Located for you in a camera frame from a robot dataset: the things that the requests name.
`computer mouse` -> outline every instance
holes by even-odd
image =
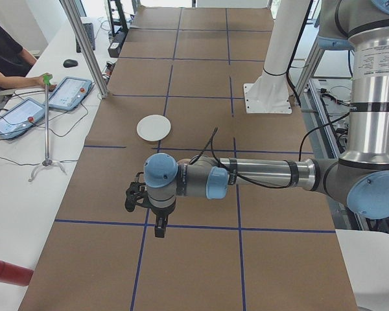
[[[75,67],[77,65],[78,65],[78,62],[76,60],[66,60],[66,61],[64,61],[64,67],[65,68]]]

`white sticker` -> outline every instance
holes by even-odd
[[[353,79],[389,76],[389,44],[368,47],[355,53]]]

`white rounded object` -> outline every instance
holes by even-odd
[[[170,121],[162,115],[148,115],[137,124],[138,136],[146,141],[159,141],[169,134],[170,129]]]

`person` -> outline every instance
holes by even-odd
[[[33,86],[44,88],[43,75],[46,74],[26,77],[35,63],[35,57],[0,26],[0,87],[3,89]]]

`red can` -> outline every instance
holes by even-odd
[[[18,286],[29,285],[33,270],[0,260],[0,282]]]

